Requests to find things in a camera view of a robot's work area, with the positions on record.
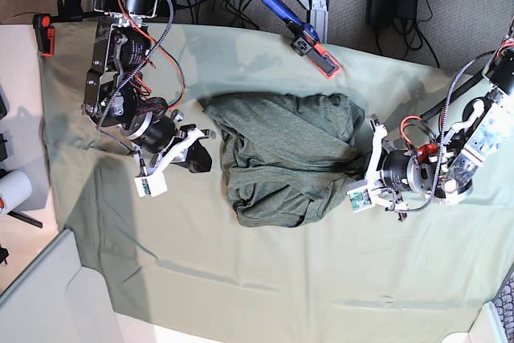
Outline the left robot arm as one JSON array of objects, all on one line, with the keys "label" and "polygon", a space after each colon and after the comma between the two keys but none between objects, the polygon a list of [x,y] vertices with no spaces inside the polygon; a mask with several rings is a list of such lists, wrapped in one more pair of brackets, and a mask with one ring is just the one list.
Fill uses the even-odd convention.
[{"label": "left robot arm", "polygon": [[382,206],[405,219],[412,210],[404,192],[446,205],[472,192],[474,174],[512,130],[513,31],[483,56],[486,66],[462,85],[455,77],[444,100],[421,116],[402,119],[404,148],[387,140],[377,116],[369,118],[373,137],[364,177],[347,190],[354,212]]}]

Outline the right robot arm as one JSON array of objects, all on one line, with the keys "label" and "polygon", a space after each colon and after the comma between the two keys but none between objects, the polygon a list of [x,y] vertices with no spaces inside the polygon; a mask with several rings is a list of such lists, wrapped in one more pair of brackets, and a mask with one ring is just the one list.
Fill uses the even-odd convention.
[{"label": "right robot arm", "polygon": [[147,20],[157,17],[160,1],[167,4],[172,22],[172,0],[96,0],[94,9],[106,19],[96,28],[81,110],[100,133],[111,127],[120,130],[141,175],[169,163],[206,173],[212,165],[206,149],[199,140],[185,143],[195,125],[179,124],[183,116],[178,107],[185,94],[169,102],[153,95],[143,80],[144,67],[159,51],[170,61],[180,87],[186,86],[179,62],[162,46],[164,39],[148,32]]}]

